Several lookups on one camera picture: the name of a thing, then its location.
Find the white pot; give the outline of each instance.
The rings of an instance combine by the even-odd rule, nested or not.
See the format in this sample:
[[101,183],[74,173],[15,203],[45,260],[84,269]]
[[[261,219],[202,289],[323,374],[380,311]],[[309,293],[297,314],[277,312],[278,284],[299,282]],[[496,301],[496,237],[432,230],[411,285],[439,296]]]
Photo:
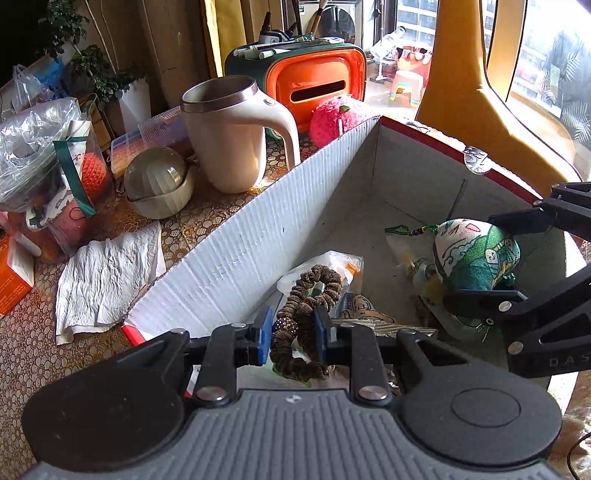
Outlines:
[[130,133],[138,129],[140,123],[152,117],[150,109],[150,89],[145,79],[136,80],[123,93],[119,100],[121,116],[125,125],[125,132]]

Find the cable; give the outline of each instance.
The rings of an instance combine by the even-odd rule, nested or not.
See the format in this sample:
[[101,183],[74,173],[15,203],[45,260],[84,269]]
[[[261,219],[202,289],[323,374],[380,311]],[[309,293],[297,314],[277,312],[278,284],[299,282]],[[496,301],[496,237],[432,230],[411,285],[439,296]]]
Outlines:
[[569,467],[569,471],[570,474],[573,476],[574,480],[580,480],[579,476],[575,473],[573,466],[570,463],[570,456],[572,455],[573,451],[575,448],[577,448],[582,442],[584,442],[585,440],[587,440],[588,438],[591,437],[591,432],[586,433],[585,435],[583,435],[578,441],[577,443],[575,443],[569,450],[569,452],[566,454],[566,466]]
[[88,3],[88,0],[84,0],[84,3],[86,5],[86,8],[87,8],[88,13],[90,15],[90,19],[92,20],[92,24],[95,26],[96,31],[99,34],[100,41],[102,42],[102,44],[105,48],[105,54],[107,55],[107,60],[109,60],[109,65],[111,65],[111,69],[113,70],[113,72],[117,73],[117,70],[115,70],[115,64],[113,63],[113,60],[111,59],[111,54],[109,53],[107,43],[105,42],[105,38],[103,37],[103,34],[101,33],[101,31],[99,29],[99,24],[96,22],[96,18],[94,16],[94,14],[92,13],[92,10],[90,9],[90,5]]
[[113,48],[113,56],[115,57],[115,66],[117,67],[117,71],[119,71],[119,60],[117,59],[117,51],[115,50],[115,43],[113,42],[113,37],[111,36],[111,31],[109,29],[109,25],[107,24],[107,20],[105,18],[105,11],[103,10],[103,0],[100,0],[100,17],[105,24],[105,28],[107,30],[107,35],[109,36],[109,41],[111,42],[111,47]]

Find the paper towel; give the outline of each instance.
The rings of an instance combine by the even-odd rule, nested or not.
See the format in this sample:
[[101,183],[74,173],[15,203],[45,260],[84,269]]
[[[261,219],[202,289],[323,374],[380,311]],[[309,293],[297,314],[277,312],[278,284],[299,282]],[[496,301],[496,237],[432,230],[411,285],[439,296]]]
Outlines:
[[114,240],[81,247],[57,285],[56,343],[75,333],[105,332],[127,313],[142,290],[166,272],[160,222]]

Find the small stool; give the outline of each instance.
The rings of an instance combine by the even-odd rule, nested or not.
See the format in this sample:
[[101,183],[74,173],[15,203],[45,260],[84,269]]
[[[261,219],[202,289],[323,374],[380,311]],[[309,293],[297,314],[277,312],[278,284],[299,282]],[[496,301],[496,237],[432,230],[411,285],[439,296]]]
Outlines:
[[408,70],[398,70],[390,88],[390,100],[396,100],[398,95],[408,95],[411,106],[419,106],[423,91],[423,75]]

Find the patterned tablecloth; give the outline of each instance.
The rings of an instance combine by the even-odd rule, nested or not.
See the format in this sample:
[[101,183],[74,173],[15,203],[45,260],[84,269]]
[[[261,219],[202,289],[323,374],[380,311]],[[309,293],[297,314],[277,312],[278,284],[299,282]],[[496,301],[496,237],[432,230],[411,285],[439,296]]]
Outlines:
[[[461,142],[440,132],[418,124],[413,126],[460,151],[464,148]],[[315,150],[308,137],[300,140],[302,160]],[[269,140],[265,176],[250,191],[226,195],[206,181],[198,181],[189,204],[178,214],[161,221],[167,268],[286,172],[282,144]],[[109,206],[101,222],[102,238],[99,239],[136,231],[151,220],[137,215],[124,198],[119,197]],[[37,262],[32,292],[0,320],[0,480],[15,479],[34,463],[20,422],[27,399],[49,382],[129,348],[118,326],[105,333],[76,335],[72,343],[56,346],[54,308],[57,282],[63,268],[64,264]],[[555,465],[558,464],[564,464],[564,456],[556,460]]]

